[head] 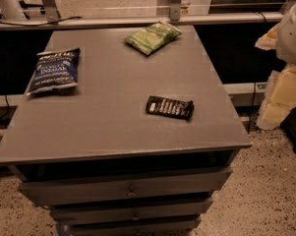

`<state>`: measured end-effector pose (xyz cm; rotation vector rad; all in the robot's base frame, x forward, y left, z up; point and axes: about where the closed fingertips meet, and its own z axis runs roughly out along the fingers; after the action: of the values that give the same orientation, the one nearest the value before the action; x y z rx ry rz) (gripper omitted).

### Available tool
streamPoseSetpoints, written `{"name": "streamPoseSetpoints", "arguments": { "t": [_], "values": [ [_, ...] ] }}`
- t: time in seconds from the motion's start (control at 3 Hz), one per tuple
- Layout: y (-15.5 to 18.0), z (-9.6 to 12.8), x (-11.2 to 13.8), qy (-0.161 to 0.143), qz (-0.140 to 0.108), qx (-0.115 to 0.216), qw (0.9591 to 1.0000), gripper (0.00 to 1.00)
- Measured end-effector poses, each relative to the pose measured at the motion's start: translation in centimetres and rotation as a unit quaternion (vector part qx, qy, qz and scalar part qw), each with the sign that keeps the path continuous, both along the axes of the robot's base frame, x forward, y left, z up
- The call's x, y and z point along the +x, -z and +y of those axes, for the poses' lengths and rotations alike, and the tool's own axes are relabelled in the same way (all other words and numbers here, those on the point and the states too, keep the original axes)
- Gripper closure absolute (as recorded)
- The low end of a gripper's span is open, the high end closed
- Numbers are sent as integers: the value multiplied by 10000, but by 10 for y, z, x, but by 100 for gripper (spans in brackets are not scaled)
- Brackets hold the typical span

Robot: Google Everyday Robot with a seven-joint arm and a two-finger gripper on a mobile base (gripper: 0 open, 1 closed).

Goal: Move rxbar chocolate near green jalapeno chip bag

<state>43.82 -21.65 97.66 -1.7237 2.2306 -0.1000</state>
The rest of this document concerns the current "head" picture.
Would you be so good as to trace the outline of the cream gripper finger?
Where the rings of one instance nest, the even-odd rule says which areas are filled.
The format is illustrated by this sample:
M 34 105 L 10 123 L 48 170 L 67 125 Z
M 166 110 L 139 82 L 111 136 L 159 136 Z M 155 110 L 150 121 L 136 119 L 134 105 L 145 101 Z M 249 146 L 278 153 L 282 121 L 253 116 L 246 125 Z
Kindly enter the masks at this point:
M 262 50 L 272 50 L 276 48 L 276 37 L 280 24 L 273 26 L 267 33 L 259 37 L 255 43 L 257 48 Z
M 257 127 L 261 130 L 277 128 L 295 107 L 296 65 L 287 64 L 281 72 L 272 71 L 268 77 Z

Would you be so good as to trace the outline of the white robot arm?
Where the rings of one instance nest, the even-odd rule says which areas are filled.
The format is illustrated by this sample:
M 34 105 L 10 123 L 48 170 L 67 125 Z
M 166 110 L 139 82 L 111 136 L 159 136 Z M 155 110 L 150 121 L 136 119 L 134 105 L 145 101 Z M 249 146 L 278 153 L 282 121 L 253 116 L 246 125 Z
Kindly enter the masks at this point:
M 273 49 L 277 58 L 286 63 L 281 72 L 273 71 L 269 76 L 257 118 L 259 129 L 272 130 L 296 107 L 296 2 L 280 23 L 258 38 L 255 46 Z

